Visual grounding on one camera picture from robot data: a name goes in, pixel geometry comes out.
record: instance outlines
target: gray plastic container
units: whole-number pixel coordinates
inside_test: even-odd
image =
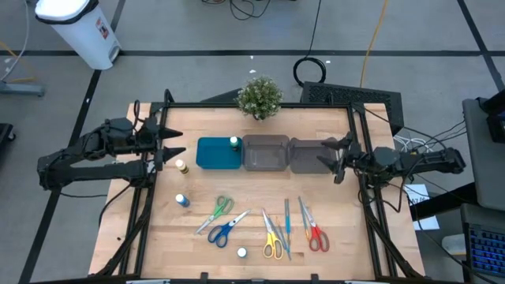
[[[242,161],[250,171],[282,171],[289,164],[286,135],[246,135],[242,137]]]
[[[335,150],[324,147],[321,142],[326,140],[299,140],[292,138],[289,146],[290,168],[295,174],[329,174],[328,169],[317,156],[336,159]]]

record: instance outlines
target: blue scissors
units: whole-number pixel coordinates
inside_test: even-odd
[[[215,226],[214,229],[208,234],[208,241],[218,246],[218,248],[224,248],[228,243],[228,233],[233,229],[235,224],[238,223],[242,218],[244,218],[247,214],[249,214],[251,210],[247,210],[246,212],[240,214],[237,218],[231,220],[231,222]]]

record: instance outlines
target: small bottle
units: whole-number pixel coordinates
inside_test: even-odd
[[[238,255],[238,257],[240,257],[240,258],[245,258],[245,257],[247,256],[247,249],[245,249],[245,248],[243,248],[243,247],[242,247],[242,248],[239,248],[239,249],[237,250],[237,255]]]
[[[181,171],[183,174],[187,174],[189,172],[188,166],[184,163],[183,160],[177,160],[175,161],[175,166]]]
[[[234,151],[238,151],[238,138],[236,136],[230,137],[230,146]]]
[[[182,195],[182,194],[177,194],[175,196],[175,201],[177,201],[177,203],[179,203],[180,205],[182,205],[182,207],[188,207],[189,206],[189,199]]]

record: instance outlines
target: white trash can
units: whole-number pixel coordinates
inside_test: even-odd
[[[39,0],[38,21],[49,24],[93,69],[112,67],[121,46],[98,0]]]

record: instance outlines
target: gray floor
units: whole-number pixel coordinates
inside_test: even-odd
[[[502,17],[505,2],[466,0],[489,50],[505,50]],[[111,21],[118,0],[100,5]],[[323,0],[314,49],[365,50],[380,15],[380,1]],[[116,35],[125,50],[304,50],[308,48],[316,1],[272,0],[260,19],[236,21],[229,6],[206,6],[198,0],[127,0]],[[29,50],[69,50],[48,26],[32,18]],[[24,5],[0,2],[0,40],[22,47]],[[376,50],[478,50],[455,0],[391,0]],[[327,64],[327,82],[358,86],[363,57],[320,56]],[[7,67],[0,57],[0,70]],[[179,101],[196,102],[242,86],[259,74],[273,77],[296,102],[301,89],[292,77],[292,56],[121,57],[102,72],[83,131],[104,118],[121,117],[134,99],[159,101],[169,88]],[[17,140],[0,164],[0,280],[17,282],[49,196],[38,185],[36,161],[69,142],[92,75],[78,57],[27,56],[39,82],[47,88],[42,99],[0,97],[0,122],[17,129]],[[493,58],[505,73],[505,58]],[[318,80],[318,70],[302,65],[301,77]],[[22,65],[12,78],[24,77]],[[435,134],[462,120],[461,101],[494,95],[497,90],[482,57],[371,57],[365,87],[402,93],[406,125]],[[469,161],[465,136],[448,145]],[[426,174],[447,189],[473,180],[471,166],[452,176]],[[66,192],[105,193],[107,181],[75,183]],[[428,185],[430,192],[440,193]],[[32,281],[84,277],[98,230],[104,199],[62,197],[42,248]],[[439,216],[442,229],[432,233],[461,233],[457,211]],[[461,268],[418,235],[427,274],[437,279],[462,280]]]

